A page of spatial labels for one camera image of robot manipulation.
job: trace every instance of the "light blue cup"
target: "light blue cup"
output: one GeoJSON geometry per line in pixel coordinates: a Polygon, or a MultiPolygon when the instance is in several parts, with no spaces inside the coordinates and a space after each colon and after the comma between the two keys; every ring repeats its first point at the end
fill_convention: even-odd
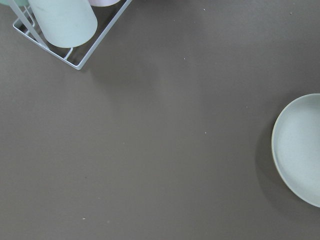
{"type": "MultiPolygon", "coordinates": [[[[18,6],[28,6],[28,0],[15,0],[18,6]]],[[[0,4],[9,5],[8,0],[0,0],[0,4]]]]}

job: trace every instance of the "pink cup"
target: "pink cup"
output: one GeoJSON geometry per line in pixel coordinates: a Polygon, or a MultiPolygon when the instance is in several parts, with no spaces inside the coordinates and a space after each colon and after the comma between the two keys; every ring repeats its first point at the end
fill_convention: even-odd
{"type": "Polygon", "coordinates": [[[120,0],[89,0],[91,6],[107,7],[120,2],[120,0]]]}

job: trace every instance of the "light blue bowl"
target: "light blue bowl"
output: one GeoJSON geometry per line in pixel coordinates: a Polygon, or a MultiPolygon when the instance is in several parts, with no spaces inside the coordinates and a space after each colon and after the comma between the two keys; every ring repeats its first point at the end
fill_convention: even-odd
{"type": "MultiPolygon", "coordinates": [[[[29,5],[28,0],[15,0],[15,2],[20,7],[29,5]]],[[[9,5],[8,0],[0,0],[0,4],[9,5]]]]}
{"type": "Polygon", "coordinates": [[[282,110],[274,124],[271,148],[286,185],[320,208],[320,93],[301,96],[282,110]]]}

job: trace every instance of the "wire rack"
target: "wire rack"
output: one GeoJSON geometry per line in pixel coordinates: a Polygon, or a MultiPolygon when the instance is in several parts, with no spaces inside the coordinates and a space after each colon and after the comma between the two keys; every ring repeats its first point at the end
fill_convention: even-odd
{"type": "Polygon", "coordinates": [[[8,3],[18,17],[14,21],[13,27],[20,34],[66,64],[80,70],[131,1],[121,0],[108,7],[92,7],[98,20],[94,36],[85,44],[71,48],[56,47],[45,39],[30,6],[20,8],[15,0],[8,0],[8,3]]]}

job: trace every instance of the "plate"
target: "plate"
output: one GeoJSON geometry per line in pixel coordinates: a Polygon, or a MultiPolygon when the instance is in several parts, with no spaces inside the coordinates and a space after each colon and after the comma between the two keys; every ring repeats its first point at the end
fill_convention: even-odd
{"type": "Polygon", "coordinates": [[[271,148],[285,184],[320,207],[320,93],[301,96],[283,109],[273,127],[271,148]]]}

